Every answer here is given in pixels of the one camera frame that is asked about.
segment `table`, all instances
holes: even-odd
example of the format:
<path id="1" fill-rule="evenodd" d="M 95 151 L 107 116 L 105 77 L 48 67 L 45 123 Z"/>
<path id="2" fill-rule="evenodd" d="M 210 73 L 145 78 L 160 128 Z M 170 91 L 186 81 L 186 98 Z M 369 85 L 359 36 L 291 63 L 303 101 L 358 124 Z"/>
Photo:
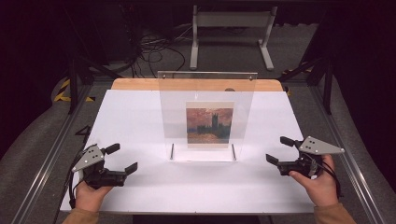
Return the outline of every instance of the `table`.
<path id="1" fill-rule="evenodd" d="M 220 88 L 232 84 L 238 91 L 240 81 L 223 80 L 225 85 Z M 268 153 L 282 161 L 294 161 L 297 151 L 281 145 L 279 136 L 303 139 L 279 82 L 257 80 L 244 148 L 236 162 L 169 161 L 163 147 L 157 90 L 157 79 L 117 79 L 106 93 L 87 146 L 120 143 L 119 151 L 106 156 L 105 167 L 123 170 L 138 161 L 139 168 L 127 178 L 124 187 L 114 188 L 106 196 L 102 211 L 167 215 L 313 212 L 304 188 L 292 178 L 281 176 L 265 160 Z M 61 210 L 70 210 L 68 200 L 66 194 Z"/>

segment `gray carpet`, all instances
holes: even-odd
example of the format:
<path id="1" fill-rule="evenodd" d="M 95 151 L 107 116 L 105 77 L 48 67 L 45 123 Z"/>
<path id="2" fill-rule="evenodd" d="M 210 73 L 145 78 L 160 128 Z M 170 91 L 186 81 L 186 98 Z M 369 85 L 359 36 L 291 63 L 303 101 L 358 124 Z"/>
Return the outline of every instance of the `gray carpet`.
<path id="1" fill-rule="evenodd" d="M 259 29 L 246 29 L 242 34 L 231 34 L 223 29 L 207 29 L 199 32 L 200 49 L 198 57 L 198 71 L 241 71 L 258 72 L 259 78 L 279 77 L 285 69 L 298 65 L 306 46 L 315 32 L 316 26 L 284 26 L 275 27 L 271 33 L 268 49 L 273 59 L 275 71 L 265 69 L 257 39 L 261 35 Z M 188 71 L 191 55 L 191 41 L 184 39 L 172 45 L 185 57 L 185 64 L 180 69 Z M 159 70 L 176 70 L 182 63 L 182 57 L 169 49 L 159 53 L 152 53 L 150 59 L 152 70 L 156 74 Z M 149 64 L 139 59 L 141 70 L 135 66 L 139 76 L 152 77 Z M 113 68 L 120 66 L 114 63 Z M 121 73 L 131 77 L 131 70 Z M 295 79 L 304 79 L 301 74 Z M 55 219 L 58 203 L 62 199 L 64 179 L 71 161 L 77 151 L 83 147 L 83 137 L 75 133 L 86 125 L 92 126 L 97 111 L 105 95 L 110 89 L 111 82 L 106 77 L 97 76 L 91 87 L 89 96 L 96 97 L 95 102 L 85 102 L 78 112 L 76 120 L 65 137 L 59 158 L 56 160 L 44 188 L 33 206 L 26 223 L 52 223 Z M 54 87 L 54 92 L 60 89 L 63 81 Z M 286 83 L 290 87 L 290 103 L 295 112 L 303 135 L 314 135 L 323 141 L 334 143 L 334 137 L 320 113 L 312 93 L 302 82 Z M 69 109 L 69 103 L 56 102 L 52 108 L 36 119 L 14 142 L 6 156 L 0 161 L 0 222 L 11 223 L 18 209 L 34 181 L 36 172 L 46 159 L 56 137 L 64 123 Z M 396 207 L 396 196 L 389 187 L 386 179 L 379 173 L 362 143 L 342 94 L 334 81 L 332 91 L 332 117 L 335 120 L 343 141 L 351 150 L 353 157 L 361 168 L 371 192 L 375 197 L 378 208 L 388 223 L 396 223 L 393 216 Z M 343 164 L 336 160 L 337 174 L 339 175 L 342 191 L 345 197 L 341 202 L 358 223 L 370 223 L 361 205 L 361 201 Z M 61 212 L 57 223 L 62 223 L 67 213 Z M 270 223 L 268 217 L 260 217 L 261 223 Z M 312 214 L 272 216 L 275 224 L 278 223 L 314 223 Z M 133 216 L 101 214 L 100 223 L 132 223 Z"/>

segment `dark sleeve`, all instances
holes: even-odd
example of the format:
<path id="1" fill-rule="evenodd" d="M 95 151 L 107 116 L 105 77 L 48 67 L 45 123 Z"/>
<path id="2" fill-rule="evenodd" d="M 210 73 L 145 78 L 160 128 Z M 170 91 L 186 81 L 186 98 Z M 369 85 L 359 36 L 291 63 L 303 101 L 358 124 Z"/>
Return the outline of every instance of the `dark sleeve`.
<path id="1" fill-rule="evenodd" d="M 314 214 L 318 224 L 356 224 L 352 216 L 341 203 L 324 207 L 315 207 Z"/>
<path id="2" fill-rule="evenodd" d="M 99 213 L 89 212 L 75 208 L 64 220 L 64 224 L 96 224 L 99 219 Z"/>

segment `transparent sheet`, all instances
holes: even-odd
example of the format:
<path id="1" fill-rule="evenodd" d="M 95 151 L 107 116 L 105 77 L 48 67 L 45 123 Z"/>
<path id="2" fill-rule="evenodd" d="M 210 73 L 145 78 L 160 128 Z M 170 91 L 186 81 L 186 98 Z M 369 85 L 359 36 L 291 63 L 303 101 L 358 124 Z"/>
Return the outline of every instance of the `transparent sheet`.
<path id="1" fill-rule="evenodd" d="M 170 161 L 237 161 L 255 73 L 159 72 L 166 156 Z"/>

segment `painting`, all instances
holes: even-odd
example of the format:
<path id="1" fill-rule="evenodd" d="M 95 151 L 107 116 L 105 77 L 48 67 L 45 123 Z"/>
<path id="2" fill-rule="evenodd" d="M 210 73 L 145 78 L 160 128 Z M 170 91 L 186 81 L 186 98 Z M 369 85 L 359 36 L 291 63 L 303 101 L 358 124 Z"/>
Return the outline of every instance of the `painting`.
<path id="1" fill-rule="evenodd" d="M 233 102 L 187 102 L 188 144 L 227 146 L 233 123 Z"/>

